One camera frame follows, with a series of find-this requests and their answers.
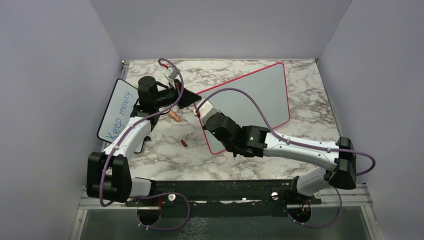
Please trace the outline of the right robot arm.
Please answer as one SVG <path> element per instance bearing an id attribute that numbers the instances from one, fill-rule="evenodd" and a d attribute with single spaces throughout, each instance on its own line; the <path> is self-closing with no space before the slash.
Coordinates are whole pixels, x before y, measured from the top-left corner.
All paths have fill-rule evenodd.
<path id="1" fill-rule="evenodd" d="M 210 132 L 235 157 L 279 157 L 317 166 L 316 170 L 292 180 L 288 196 L 296 204 L 325 188 L 356 188 L 356 155 L 352 152 L 353 143 L 347 137 L 340 137 L 337 141 L 319 142 L 285 137 L 282 134 L 275 136 L 266 127 L 239 126 L 221 112 L 199 118 L 203 123 L 202 128 Z"/>

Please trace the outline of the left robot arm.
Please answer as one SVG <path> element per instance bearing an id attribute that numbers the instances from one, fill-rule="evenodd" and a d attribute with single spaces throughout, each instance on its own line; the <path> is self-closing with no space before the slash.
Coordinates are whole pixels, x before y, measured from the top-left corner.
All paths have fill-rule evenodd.
<path id="1" fill-rule="evenodd" d="M 161 85 L 152 76 L 140 78 L 137 103 L 125 128 L 103 151 L 92 152 L 88 157 L 86 192 L 99 199 L 103 207 L 134 197 L 147 206 L 157 200 L 152 180 L 131 176 L 129 157 L 144 144 L 163 113 L 173 106 L 183 109 L 201 100 L 178 79 L 159 90 Z"/>

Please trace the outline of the black framed written whiteboard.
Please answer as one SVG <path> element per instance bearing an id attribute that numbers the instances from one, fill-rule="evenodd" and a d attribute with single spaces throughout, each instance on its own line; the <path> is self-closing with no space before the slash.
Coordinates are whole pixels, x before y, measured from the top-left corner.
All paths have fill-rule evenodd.
<path id="1" fill-rule="evenodd" d="M 128 124 L 137 100 L 137 88 L 121 78 L 117 79 L 97 130 L 97 138 L 107 143 L 114 142 Z"/>

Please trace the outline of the pink framed whiteboard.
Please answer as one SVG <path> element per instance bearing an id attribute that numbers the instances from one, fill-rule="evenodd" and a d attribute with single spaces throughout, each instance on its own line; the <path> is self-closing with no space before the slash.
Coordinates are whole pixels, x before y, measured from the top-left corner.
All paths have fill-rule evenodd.
<path id="1" fill-rule="evenodd" d="M 282 62 L 206 88 L 197 94 L 204 99 L 223 88 L 239 89 L 251 96 L 274 129 L 286 124 L 291 118 L 286 71 Z M 220 92 L 210 98 L 209 102 L 241 127 L 267 126 L 253 103 L 237 91 Z"/>

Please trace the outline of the orange eraser block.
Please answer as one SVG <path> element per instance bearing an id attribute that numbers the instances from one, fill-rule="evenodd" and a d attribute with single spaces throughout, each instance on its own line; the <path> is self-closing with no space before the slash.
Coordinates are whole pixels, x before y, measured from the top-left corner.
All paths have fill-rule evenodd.
<path id="1" fill-rule="evenodd" d="M 173 119 L 173 120 L 175 120 L 176 122 L 181 122 L 181 118 L 173 111 L 173 110 L 170 110 L 169 112 L 168 112 L 168 115 Z"/>

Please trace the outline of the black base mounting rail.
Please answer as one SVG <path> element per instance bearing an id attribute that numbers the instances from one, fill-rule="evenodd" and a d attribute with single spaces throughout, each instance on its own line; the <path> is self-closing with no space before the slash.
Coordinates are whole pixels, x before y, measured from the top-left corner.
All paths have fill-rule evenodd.
<path id="1" fill-rule="evenodd" d="M 294 192 L 290 179 L 157 180 L 150 199 L 130 198 L 126 207 L 164 218 L 287 217 L 288 206 L 321 204 L 314 196 Z"/>

